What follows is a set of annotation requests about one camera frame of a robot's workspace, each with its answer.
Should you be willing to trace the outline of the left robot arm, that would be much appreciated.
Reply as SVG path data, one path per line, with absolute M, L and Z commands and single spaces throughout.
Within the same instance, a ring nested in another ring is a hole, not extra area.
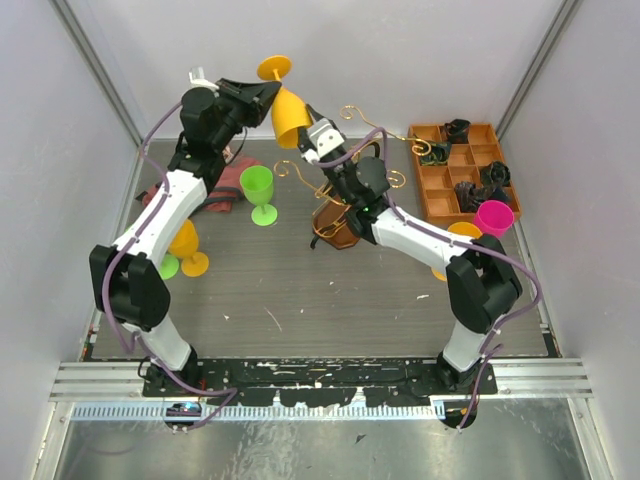
M 143 348 L 178 396 L 194 393 L 201 375 L 194 348 L 169 316 L 171 295 L 158 268 L 189 215 L 218 183 L 227 165 L 225 148 L 261 125 L 280 89 L 278 81 L 192 82 L 171 109 L 182 131 L 168 166 L 156 168 L 158 191 L 126 232 L 89 255 L 97 309 L 123 349 Z

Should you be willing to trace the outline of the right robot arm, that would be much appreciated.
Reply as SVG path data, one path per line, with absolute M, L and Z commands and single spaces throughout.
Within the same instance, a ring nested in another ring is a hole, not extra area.
M 501 242 L 487 234 L 479 239 L 453 234 L 409 215 L 388 194 L 386 155 L 357 159 L 332 120 L 311 106 L 305 111 L 311 123 L 297 128 L 298 149 L 323 171 L 330 194 L 345 205 L 349 230 L 444 275 L 455 324 L 436 372 L 444 390 L 462 393 L 479 374 L 490 333 L 523 293 Z

